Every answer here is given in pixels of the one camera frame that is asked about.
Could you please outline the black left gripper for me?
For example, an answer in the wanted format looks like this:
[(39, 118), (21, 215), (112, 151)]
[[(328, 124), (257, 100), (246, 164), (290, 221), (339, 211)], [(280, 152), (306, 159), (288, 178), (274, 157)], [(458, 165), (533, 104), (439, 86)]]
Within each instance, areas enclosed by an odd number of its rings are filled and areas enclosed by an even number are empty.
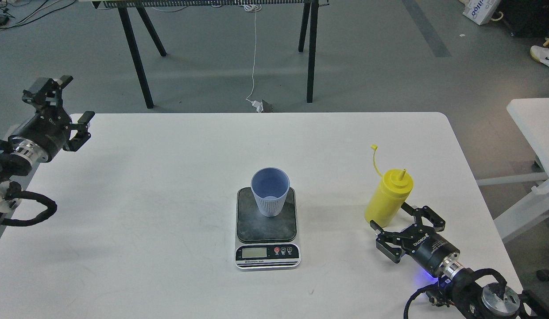
[[(14, 154), (29, 163), (50, 162), (60, 150), (76, 152), (90, 139), (89, 123), (96, 113), (86, 111), (72, 123), (63, 108), (62, 90), (71, 81), (71, 75), (38, 78), (22, 91), (22, 101), (34, 107), (36, 114), (10, 135)], [(71, 131), (77, 131), (72, 138)]]

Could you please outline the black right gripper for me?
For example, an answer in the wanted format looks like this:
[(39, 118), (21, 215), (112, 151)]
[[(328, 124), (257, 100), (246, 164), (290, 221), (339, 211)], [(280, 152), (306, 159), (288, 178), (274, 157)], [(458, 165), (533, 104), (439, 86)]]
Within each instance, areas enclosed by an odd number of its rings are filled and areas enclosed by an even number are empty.
[(394, 263), (399, 263), (402, 256), (408, 254), (429, 275), (441, 277), (443, 261), (456, 259), (460, 253), (456, 246), (437, 234), (445, 229), (445, 220), (428, 206), (413, 208), (404, 202), (401, 208), (414, 218), (414, 222), (402, 232), (385, 231), (370, 220), (376, 234), (376, 248)]

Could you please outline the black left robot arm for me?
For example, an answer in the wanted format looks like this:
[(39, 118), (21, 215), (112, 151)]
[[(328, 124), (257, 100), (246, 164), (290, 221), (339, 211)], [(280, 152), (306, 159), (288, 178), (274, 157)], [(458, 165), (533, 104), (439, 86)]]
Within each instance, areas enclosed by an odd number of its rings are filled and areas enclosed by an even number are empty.
[[(74, 123), (63, 107), (62, 91), (71, 81), (71, 75), (38, 78), (22, 92), (22, 101), (34, 107), (35, 113), (5, 140), (0, 139), (0, 228), (34, 226), (58, 208), (51, 198), (24, 190), (12, 176), (27, 176), (34, 164), (50, 162), (60, 151), (76, 152), (90, 139), (88, 129), (95, 112), (84, 112)], [(8, 218), (25, 199), (39, 202), (45, 210), (28, 220)]]

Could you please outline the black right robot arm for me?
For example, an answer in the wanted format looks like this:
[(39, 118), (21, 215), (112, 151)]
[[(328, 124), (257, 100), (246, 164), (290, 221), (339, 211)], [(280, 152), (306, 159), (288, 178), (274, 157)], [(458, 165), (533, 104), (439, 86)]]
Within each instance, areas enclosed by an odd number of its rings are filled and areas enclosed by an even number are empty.
[(549, 319), (548, 307), (526, 291), (516, 293), (498, 271), (464, 267), (458, 261), (460, 250), (440, 235), (445, 221), (431, 208), (414, 208), (406, 202), (401, 208), (414, 218), (401, 232), (386, 231), (376, 221), (370, 221), (376, 248), (394, 263), (399, 263), (402, 256), (410, 256), (437, 279), (409, 297), (403, 311), (405, 319), (412, 301), (423, 293), (432, 305), (454, 306), (467, 319)]

